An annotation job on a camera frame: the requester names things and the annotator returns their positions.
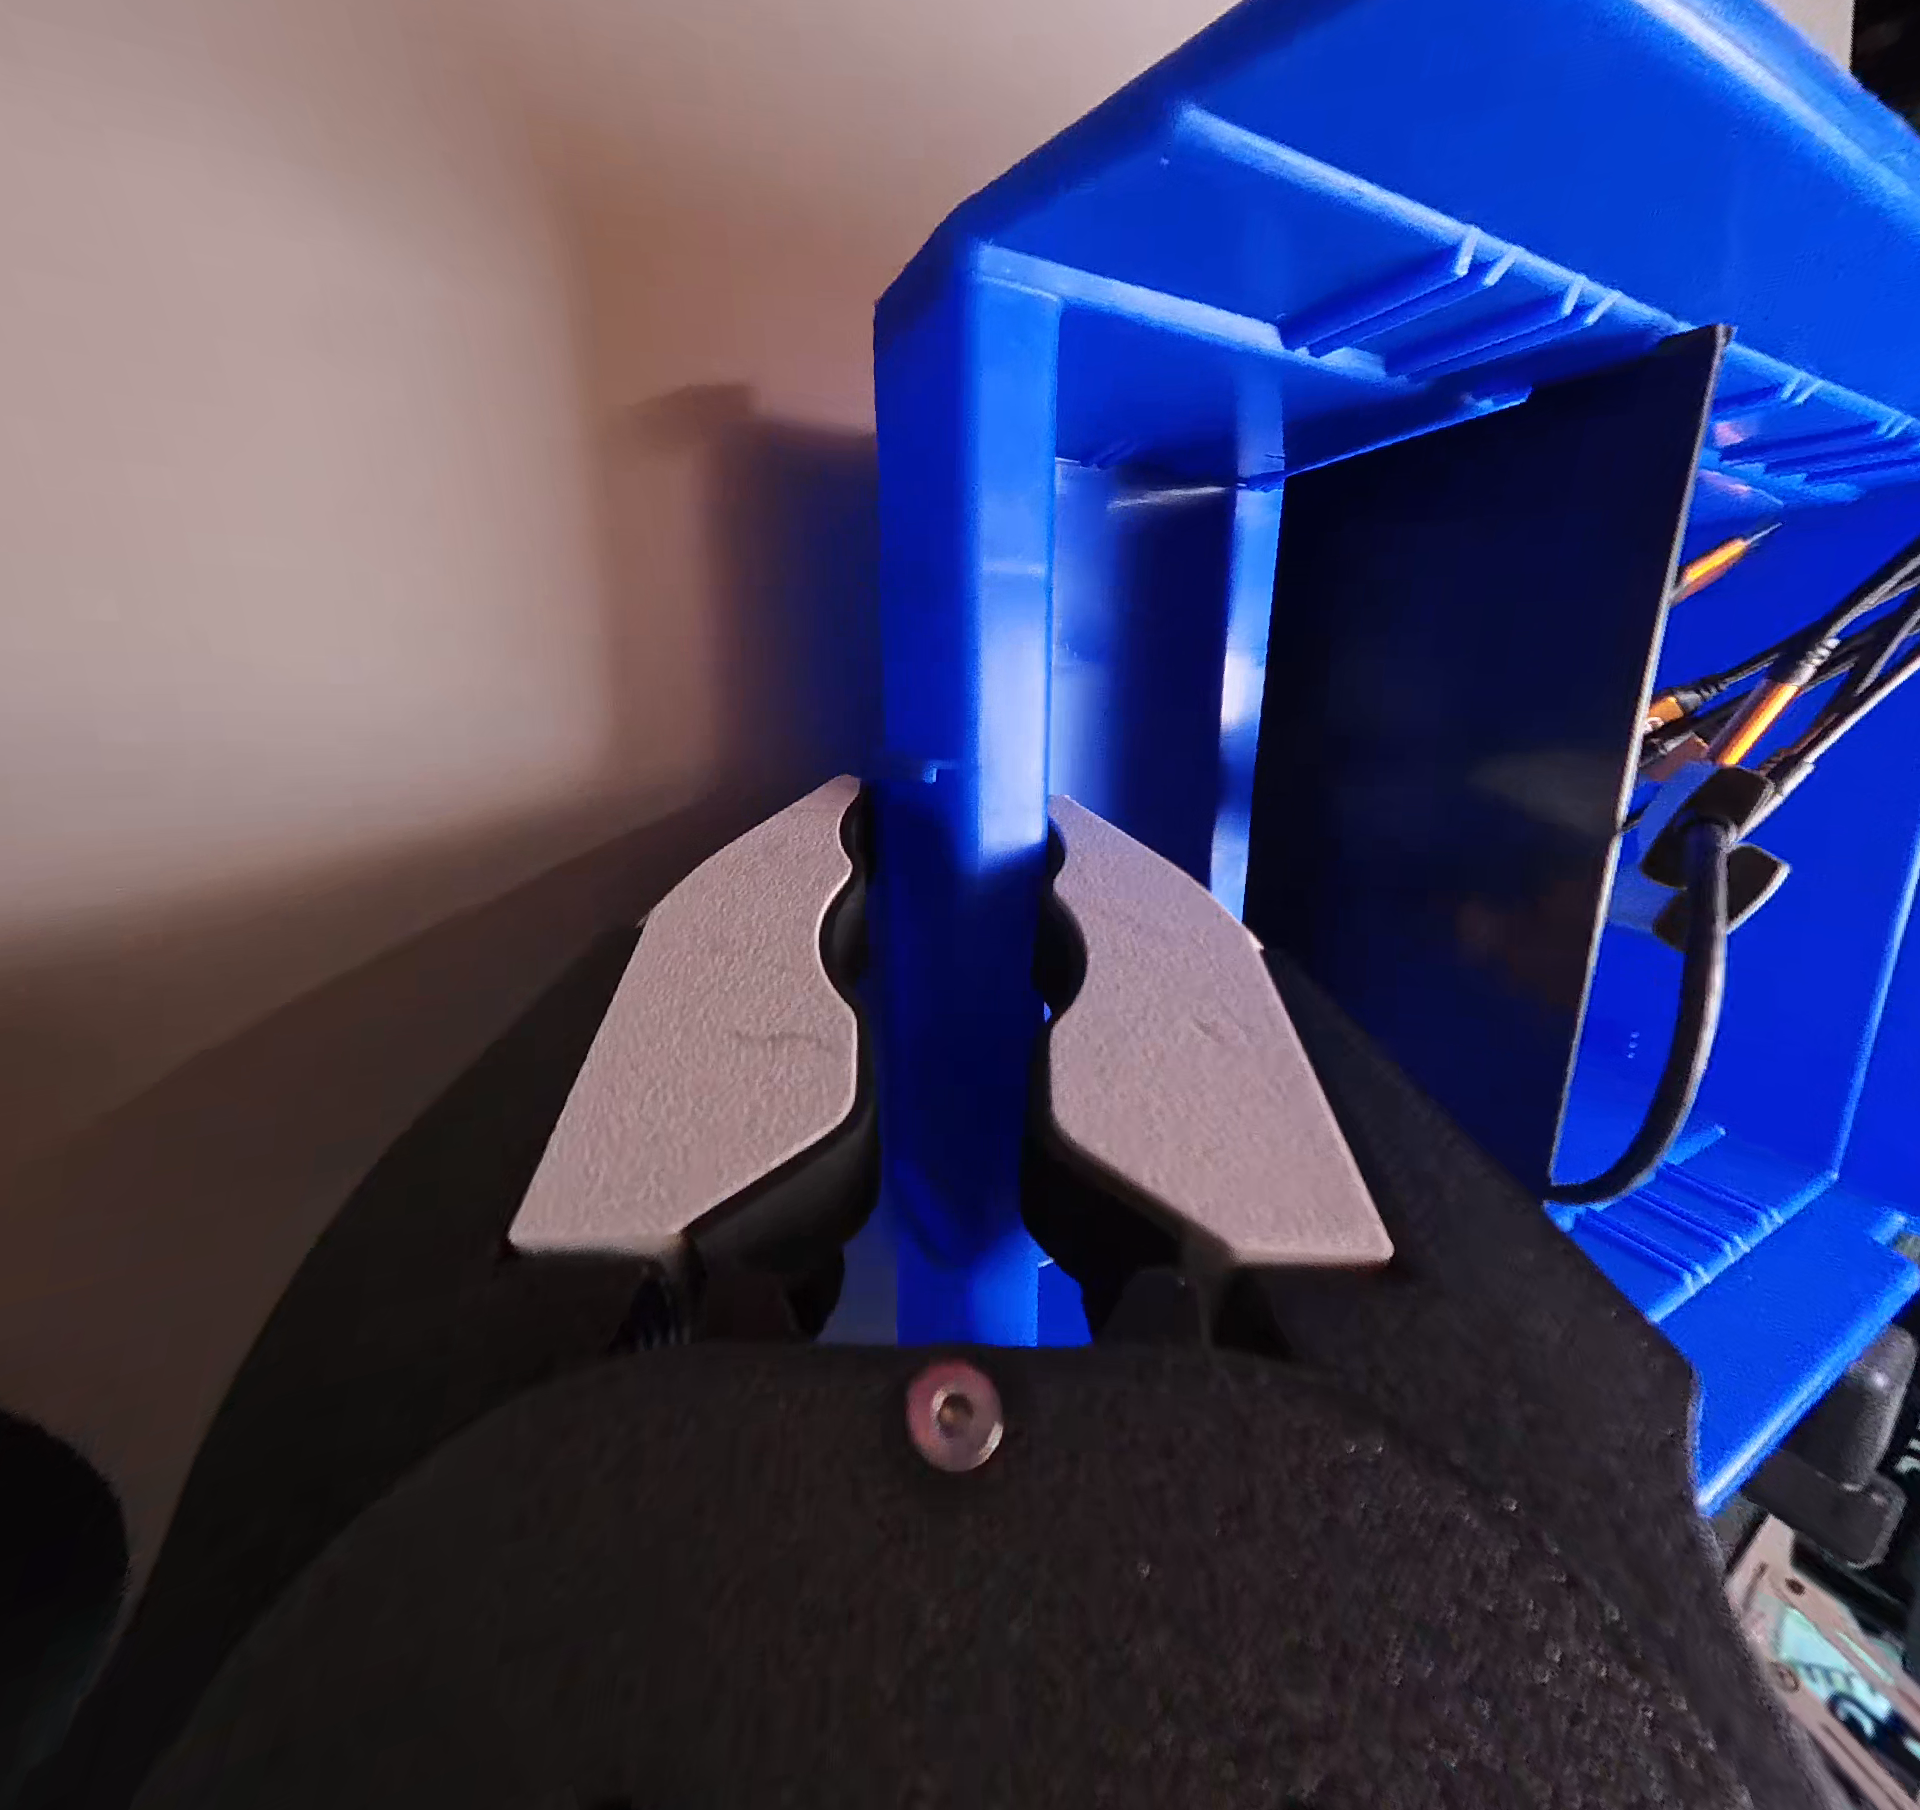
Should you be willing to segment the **black cable wide orange plugs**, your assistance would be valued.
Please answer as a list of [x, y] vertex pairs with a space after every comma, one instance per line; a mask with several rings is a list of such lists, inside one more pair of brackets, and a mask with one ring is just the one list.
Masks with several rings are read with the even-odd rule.
[[1711, 589], [1715, 582], [1752, 556], [1779, 527], [1782, 519], [1770, 518], [1747, 526], [1731, 537], [1718, 541], [1711, 548], [1695, 555], [1693, 560], [1685, 560], [1680, 565], [1672, 589], [1667, 591], [1667, 607], [1678, 607], [1705, 589]]

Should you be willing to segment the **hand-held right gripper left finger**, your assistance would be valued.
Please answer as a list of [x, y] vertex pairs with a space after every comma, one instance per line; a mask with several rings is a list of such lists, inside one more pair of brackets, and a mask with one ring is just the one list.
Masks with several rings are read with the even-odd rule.
[[860, 1229], [859, 803], [827, 780], [648, 911], [509, 1226], [518, 1256], [833, 1256]]

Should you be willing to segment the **grey usb hub with cable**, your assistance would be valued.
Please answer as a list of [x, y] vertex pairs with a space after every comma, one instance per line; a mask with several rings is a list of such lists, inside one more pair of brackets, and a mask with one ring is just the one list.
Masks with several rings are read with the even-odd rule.
[[1783, 862], [1747, 840], [1775, 803], [1775, 787], [1758, 771], [1695, 763], [1641, 814], [1641, 856], [1613, 883], [1607, 923], [1643, 932], [1682, 959], [1667, 1056], [1617, 1162], [1583, 1180], [1549, 1185], [1549, 1206], [1569, 1212], [1623, 1199], [1682, 1138], [1715, 1048], [1729, 936], [1788, 873]]

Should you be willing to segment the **blue plastic bin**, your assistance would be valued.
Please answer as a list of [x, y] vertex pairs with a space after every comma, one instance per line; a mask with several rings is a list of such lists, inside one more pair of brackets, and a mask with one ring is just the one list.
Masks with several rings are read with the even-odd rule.
[[[1061, 1202], [1113, 1198], [1043, 1111], [1083, 970], [1049, 801], [1247, 929], [1283, 481], [1705, 326], [1672, 584], [1782, 527], [1667, 607], [1651, 703], [1915, 539], [1915, 132], [1763, 0], [1244, 0], [924, 243], [872, 319], [904, 1336], [1036, 1343], [1043, 1267], [1107, 1284], [1058, 1247]], [[1613, 883], [1678, 776], [1633, 768]], [[1788, 873], [1667, 1160], [1577, 1209], [1501, 1171], [1693, 1371], [1702, 1513], [1915, 1295], [1915, 683], [1747, 840]], [[1617, 1162], [1667, 1056], [1682, 959], [1608, 926], [1613, 883], [1549, 1185]]]

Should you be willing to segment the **black cable slim gold plugs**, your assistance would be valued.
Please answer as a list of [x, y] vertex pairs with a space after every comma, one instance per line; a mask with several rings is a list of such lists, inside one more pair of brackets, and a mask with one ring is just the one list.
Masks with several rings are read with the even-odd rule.
[[1918, 675], [1918, 541], [1750, 657], [1658, 690], [1639, 783], [1747, 769], [1778, 797]]

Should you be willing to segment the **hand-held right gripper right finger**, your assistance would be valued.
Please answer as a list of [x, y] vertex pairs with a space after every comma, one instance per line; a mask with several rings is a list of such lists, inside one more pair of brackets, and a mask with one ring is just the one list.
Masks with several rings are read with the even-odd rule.
[[1381, 1270], [1393, 1238], [1261, 942], [1175, 863], [1049, 801], [1083, 970], [1045, 1034], [1049, 1136], [1187, 1270]]

